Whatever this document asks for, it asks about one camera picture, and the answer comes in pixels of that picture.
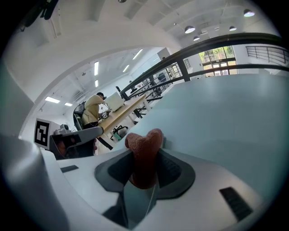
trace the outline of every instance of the ceiling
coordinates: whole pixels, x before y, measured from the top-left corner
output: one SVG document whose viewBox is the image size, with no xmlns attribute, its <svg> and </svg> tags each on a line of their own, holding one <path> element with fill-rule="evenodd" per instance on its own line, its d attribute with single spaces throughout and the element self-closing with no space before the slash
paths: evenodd
<svg viewBox="0 0 289 231">
<path fill-rule="evenodd" d="M 255 16 L 245 18 L 246 8 Z M 187 25 L 196 30 L 185 34 Z M 237 30 L 230 32 L 230 26 Z M 38 18 L 24 32 L 15 32 L 4 62 L 38 105 L 51 91 L 59 92 L 59 86 L 67 100 L 95 88 L 96 60 L 101 61 L 99 82 L 105 84 L 123 74 L 140 48 L 144 48 L 142 55 L 151 47 L 177 51 L 238 32 L 277 33 L 246 0 L 59 0 L 51 19 Z M 193 41 L 196 35 L 200 40 Z"/>
</svg>

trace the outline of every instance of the fluorescent light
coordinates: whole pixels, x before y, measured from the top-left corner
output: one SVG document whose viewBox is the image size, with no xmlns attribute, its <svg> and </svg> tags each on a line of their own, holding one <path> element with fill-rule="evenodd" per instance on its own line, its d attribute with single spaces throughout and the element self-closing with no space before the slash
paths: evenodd
<svg viewBox="0 0 289 231">
<path fill-rule="evenodd" d="M 249 9 L 244 10 L 244 17 L 252 17 L 254 15 L 255 15 L 255 13 L 253 11 L 251 11 Z"/>
<path fill-rule="evenodd" d="M 140 49 L 139 52 L 137 52 L 136 55 L 135 55 L 132 59 L 134 60 L 134 59 L 140 54 L 140 52 L 141 52 L 142 50 L 143 50 L 143 49 Z"/>
<path fill-rule="evenodd" d="M 229 31 L 235 31 L 237 28 L 230 26 Z"/>
<path fill-rule="evenodd" d="M 46 99 L 45 99 L 46 101 L 49 101 L 49 102 L 53 102 L 53 103 L 59 103 L 60 102 L 60 100 L 57 100 L 57 99 L 54 99 L 54 98 L 51 98 L 51 97 L 46 97 Z"/>
<path fill-rule="evenodd" d="M 126 68 L 125 68 L 125 69 L 124 69 L 122 72 L 125 72 L 125 71 L 126 71 L 126 69 L 128 69 L 128 67 L 129 67 L 129 65 L 127 65 L 127 66 L 126 66 Z"/>
<path fill-rule="evenodd" d="M 98 64 L 99 62 L 94 63 L 94 75 L 98 74 Z"/>
<path fill-rule="evenodd" d="M 194 27 L 192 27 L 192 26 L 186 26 L 186 28 L 185 28 L 185 33 L 186 33 L 186 34 L 189 34 L 189 33 L 192 33 L 194 30 L 195 30 Z"/>
</svg>

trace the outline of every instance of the laptop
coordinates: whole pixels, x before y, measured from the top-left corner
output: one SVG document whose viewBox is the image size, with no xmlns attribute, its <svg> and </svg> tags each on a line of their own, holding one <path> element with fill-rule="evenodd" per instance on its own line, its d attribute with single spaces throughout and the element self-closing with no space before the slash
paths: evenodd
<svg viewBox="0 0 289 231">
<path fill-rule="evenodd" d="M 112 109 L 112 111 L 116 111 L 124 105 L 124 101 L 117 92 L 107 97 L 104 102 Z"/>
</svg>

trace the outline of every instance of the black railing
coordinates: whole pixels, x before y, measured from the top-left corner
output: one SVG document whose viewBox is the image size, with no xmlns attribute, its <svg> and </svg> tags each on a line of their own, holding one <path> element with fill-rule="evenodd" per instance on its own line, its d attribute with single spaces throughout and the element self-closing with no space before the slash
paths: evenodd
<svg viewBox="0 0 289 231">
<path fill-rule="evenodd" d="M 203 51 L 211 50 L 214 48 L 218 48 L 221 46 L 231 46 L 231 45 L 240 45 L 240 44 L 268 44 L 274 46 L 284 47 L 284 43 L 282 39 L 278 36 L 271 35 L 271 34 L 264 34 L 264 33 L 240 33 L 240 34 L 230 34 L 219 36 L 215 38 L 208 39 L 203 42 L 199 42 L 197 44 L 191 45 L 187 48 L 184 48 L 175 54 L 167 57 L 166 59 L 160 61 L 155 66 L 151 67 L 149 70 L 141 74 L 138 78 L 132 81 L 129 85 L 127 85 L 122 91 L 121 95 L 125 98 L 125 100 L 129 100 L 132 97 L 135 97 L 140 94 L 144 94 L 147 91 L 154 90 L 160 86 L 164 86 L 169 83 L 173 83 L 178 80 L 190 81 L 190 77 L 210 73 L 217 70 L 228 70 L 228 69 L 254 69 L 254 68 L 267 68 L 267 69 L 279 69 L 289 71 L 289 68 L 280 66 L 280 65 L 263 65 L 263 64 L 242 64 L 242 65 L 232 65 L 232 66 L 225 66 L 225 67 L 218 67 L 212 68 L 208 70 L 202 70 L 198 72 L 193 72 L 191 74 L 188 73 L 186 69 L 186 65 L 184 63 L 184 59 L 198 54 Z M 181 77 L 170 79 L 166 82 L 159 82 L 156 84 L 153 80 L 153 75 L 166 69 L 168 66 L 177 63 L 182 74 Z M 147 88 L 141 92 L 134 92 L 130 96 L 126 95 L 126 91 L 134 87 L 135 85 L 141 83 L 142 81 L 150 79 L 149 83 L 151 83 L 151 87 Z"/>
<path fill-rule="evenodd" d="M 273 46 L 247 46 L 247 54 L 249 57 L 266 60 L 269 63 L 278 65 L 286 64 L 289 61 L 288 51 Z"/>
</svg>

